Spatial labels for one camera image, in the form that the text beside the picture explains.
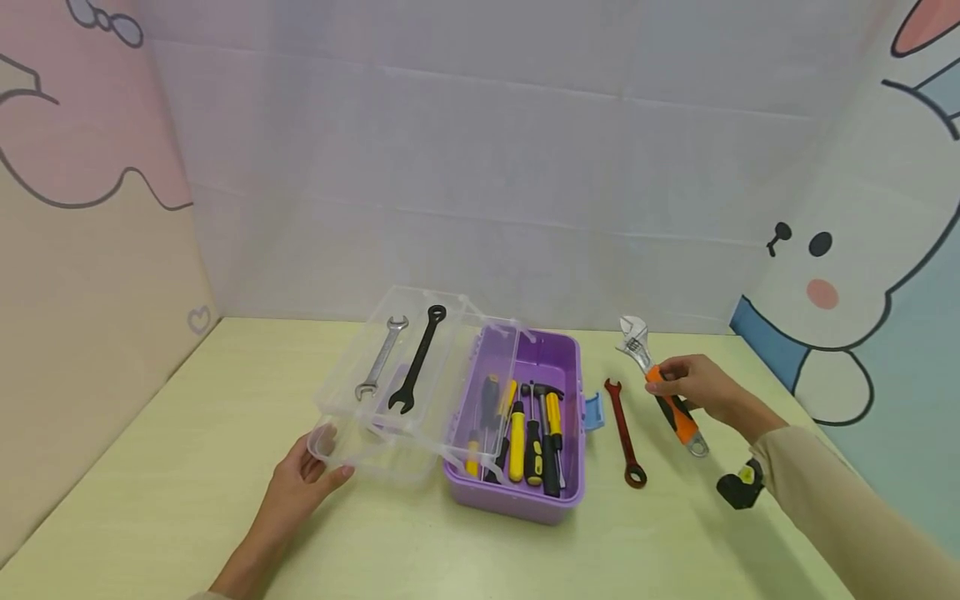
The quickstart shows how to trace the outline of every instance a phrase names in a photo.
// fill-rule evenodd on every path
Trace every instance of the cartoon bunny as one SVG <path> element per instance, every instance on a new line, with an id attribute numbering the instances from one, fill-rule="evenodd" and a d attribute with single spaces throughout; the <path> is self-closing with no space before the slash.
<path id="1" fill-rule="evenodd" d="M 956 7 L 920 0 L 895 36 L 894 59 L 950 33 L 960 19 Z M 958 41 L 951 42 L 954 51 Z M 909 60 L 882 64 L 895 77 L 883 85 L 874 80 L 840 120 L 805 202 L 774 227 L 766 273 L 732 319 L 822 424 L 853 424 L 869 411 L 873 382 L 856 348 L 883 325 L 891 296 L 960 216 L 960 144 L 952 124 L 960 85 L 931 85 L 935 77 L 895 84 L 936 71 L 939 58 L 920 53 Z M 953 75 L 950 67 L 937 76 L 957 79 L 960 67 Z"/>

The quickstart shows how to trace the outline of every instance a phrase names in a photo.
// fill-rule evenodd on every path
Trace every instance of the wall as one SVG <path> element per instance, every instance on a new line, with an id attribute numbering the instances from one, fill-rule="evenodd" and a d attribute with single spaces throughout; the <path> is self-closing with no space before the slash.
<path id="1" fill-rule="evenodd" d="M 724 332 L 756 193 L 836 110 L 871 0 L 146 0 L 238 316 L 392 283 L 533 325 Z"/>
<path id="2" fill-rule="evenodd" d="M 871 485 L 960 556 L 958 23 L 955 2 L 896 4 L 801 201 L 771 219 L 732 325 Z"/>
<path id="3" fill-rule="evenodd" d="M 0 3 L 0 564 L 215 324 L 129 2 Z"/>

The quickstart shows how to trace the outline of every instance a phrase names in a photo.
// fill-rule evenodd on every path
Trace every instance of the table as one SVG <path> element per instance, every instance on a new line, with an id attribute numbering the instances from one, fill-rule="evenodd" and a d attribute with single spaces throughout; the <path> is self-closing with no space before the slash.
<path id="1" fill-rule="evenodd" d="M 359 326 L 223 320 L 0 570 L 0 597 L 176 600 L 206 588 L 273 466 L 317 420 L 311 396 Z M 608 422 L 588 436 L 586 496 L 560 526 L 455 504 L 439 465 L 416 490 L 357 477 L 314 515 L 267 597 L 850 597 L 769 493 L 735 512 L 715 491 L 748 458 L 737 434 L 701 416 L 712 453 L 694 459 L 643 392 L 639 369 L 613 349 L 620 334 L 567 333 L 581 344 L 585 394 L 608 376 L 623 382 L 646 489 L 623 482 L 604 392 Z M 660 358 L 709 355 L 816 431 L 740 338 L 653 334 L 650 345 Z"/>

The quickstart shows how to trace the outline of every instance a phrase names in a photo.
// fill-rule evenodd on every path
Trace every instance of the open-end wrench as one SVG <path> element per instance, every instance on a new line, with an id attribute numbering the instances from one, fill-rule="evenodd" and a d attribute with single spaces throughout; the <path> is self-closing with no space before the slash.
<path id="1" fill-rule="evenodd" d="M 401 415 L 406 415 L 414 407 L 414 386 L 417 385 L 417 377 L 420 375 L 420 368 L 423 366 L 426 352 L 430 350 L 430 340 L 433 339 L 433 333 L 437 330 L 437 324 L 446 319 L 446 307 L 441 304 L 434 304 L 426 309 L 426 315 L 426 329 L 423 331 L 423 337 L 420 339 L 420 345 L 414 355 L 414 362 L 410 363 L 410 371 L 407 372 L 400 389 L 393 392 L 387 401 L 388 410 L 394 408 L 394 404 L 402 402 Z"/>
<path id="2" fill-rule="evenodd" d="M 387 320 L 387 339 L 383 341 L 383 346 L 380 347 L 380 352 L 376 355 L 376 360 L 373 361 L 373 366 L 370 372 L 367 373 L 367 378 L 353 391 L 358 401 L 363 399 L 365 392 L 376 394 L 376 380 L 380 378 L 380 372 L 383 371 L 383 366 L 387 364 L 387 357 L 390 356 L 390 350 L 394 348 L 396 336 L 398 336 L 400 331 L 405 329 L 408 324 L 410 324 L 410 321 L 408 321 L 406 317 L 403 317 L 401 321 L 394 321 L 393 317 Z"/>
<path id="3" fill-rule="evenodd" d="M 638 490 L 647 485 L 647 473 L 643 467 L 636 461 L 634 455 L 634 445 L 630 441 L 630 430 L 627 429 L 627 420 L 623 416 L 623 406 L 620 404 L 620 390 L 623 386 L 617 381 L 613 385 L 609 379 L 603 384 L 607 388 L 607 394 L 610 394 L 610 400 L 613 403 L 613 414 L 616 416 L 616 429 L 620 432 L 620 445 L 623 446 L 623 457 L 627 459 L 627 468 L 623 472 L 623 478 L 627 485 Z"/>

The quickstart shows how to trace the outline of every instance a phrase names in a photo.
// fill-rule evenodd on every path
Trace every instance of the white wall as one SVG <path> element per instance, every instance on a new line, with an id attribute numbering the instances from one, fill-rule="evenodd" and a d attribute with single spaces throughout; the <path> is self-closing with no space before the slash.
<path id="1" fill-rule="evenodd" d="M 721 332 L 871 0 L 144 0 L 218 304 Z"/>

